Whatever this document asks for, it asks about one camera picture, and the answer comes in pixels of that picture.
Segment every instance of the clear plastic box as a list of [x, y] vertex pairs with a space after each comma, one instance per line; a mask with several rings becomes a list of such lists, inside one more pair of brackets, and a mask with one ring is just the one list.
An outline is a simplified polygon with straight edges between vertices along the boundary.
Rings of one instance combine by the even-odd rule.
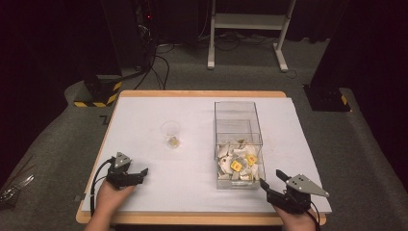
[[215, 103], [215, 144], [217, 189], [259, 189], [265, 168], [255, 102]]

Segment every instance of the gray carpet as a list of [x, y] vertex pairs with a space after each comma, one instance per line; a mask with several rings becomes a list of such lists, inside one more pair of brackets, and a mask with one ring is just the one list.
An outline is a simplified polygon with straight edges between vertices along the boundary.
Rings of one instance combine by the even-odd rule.
[[[218, 42], [223, 49], [230, 43]], [[270, 43], [216, 51], [216, 68], [207, 69], [207, 49], [163, 46], [170, 72], [168, 90], [281, 90], [293, 99], [323, 187], [330, 192], [333, 214], [322, 230], [408, 230], [408, 196], [365, 122], [352, 90], [342, 89], [352, 113], [313, 112], [302, 89], [309, 84], [327, 42], [286, 41], [283, 52], [290, 71], [282, 73]], [[166, 64], [154, 69], [162, 79]], [[133, 89], [141, 77], [123, 82]], [[69, 106], [38, 136], [13, 174], [35, 166], [16, 181], [35, 174], [13, 210], [0, 211], [0, 230], [83, 230], [75, 220], [79, 202], [105, 135], [115, 104], [108, 108], [76, 108], [73, 99], [82, 83], [65, 91]], [[151, 72], [140, 90], [158, 90]], [[216, 227], [139, 227], [137, 230], [221, 230]], [[257, 227], [256, 230], [271, 230]]]

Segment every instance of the yellow black hazard tape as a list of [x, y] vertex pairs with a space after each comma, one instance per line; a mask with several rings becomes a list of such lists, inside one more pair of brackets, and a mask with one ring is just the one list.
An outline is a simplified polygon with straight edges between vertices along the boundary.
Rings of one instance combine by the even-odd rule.
[[104, 92], [102, 99], [99, 100], [74, 100], [74, 105], [79, 108], [86, 108], [86, 107], [110, 107], [114, 104], [117, 93], [119, 92], [119, 88], [122, 85], [121, 82], [115, 83], [110, 90]]

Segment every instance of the white metal stand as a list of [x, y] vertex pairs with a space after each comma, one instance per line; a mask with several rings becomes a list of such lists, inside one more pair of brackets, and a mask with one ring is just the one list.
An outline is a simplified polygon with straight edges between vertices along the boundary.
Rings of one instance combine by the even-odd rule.
[[292, 12], [296, 0], [290, 0], [288, 11], [285, 15], [265, 15], [265, 14], [241, 14], [241, 13], [216, 13], [216, 0], [213, 0], [211, 17], [210, 47], [208, 52], [208, 68], [216, 67], [215, 61], [215, 32], [216, 28], [230, 29], [255, 29], [255, 30], [275, 30], [281, 31], [278, 43], [273, 44], [280, 69], [288, 71], [285, 59], [282, 54], [282, 45], [285, 35], [291, 22]]

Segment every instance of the dark background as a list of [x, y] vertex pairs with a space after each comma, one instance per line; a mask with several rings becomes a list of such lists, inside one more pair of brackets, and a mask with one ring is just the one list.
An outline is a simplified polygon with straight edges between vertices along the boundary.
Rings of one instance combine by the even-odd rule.
[[[208, 35], [207, 1], [154, 2], [163, 36], [195, 45], [203, 28]], [[323, 56], [318, 71], [328, 80], [341, 80], [339, 88], [353, 90], [373, 135], [407, 189], [408, 8], [403, 1], [347, 2], [298, 0], [287, 39], [331, 39], [328, 49], [335, 49]], [[226, 13], [277, 13], [284, 12], [286, 4], [217, 1], [217, 8]], [[348, 15], [340, 21], [344, 11]], [[334, 34], [338, 24], [342, 30]], [[84, 49], [96, 52], [94, 69], [101, 67], [97, 57], [106, 59], [100, 61], [104, 67], [116, 66], [110, 66], [115, 65], [113, 45], [99, 1], [3, 1], [0, 30], [3, 185], [37, 135], [71, 103], [64, 90], [83, 79], [71, 58], [72, 35], [88, 44]]]

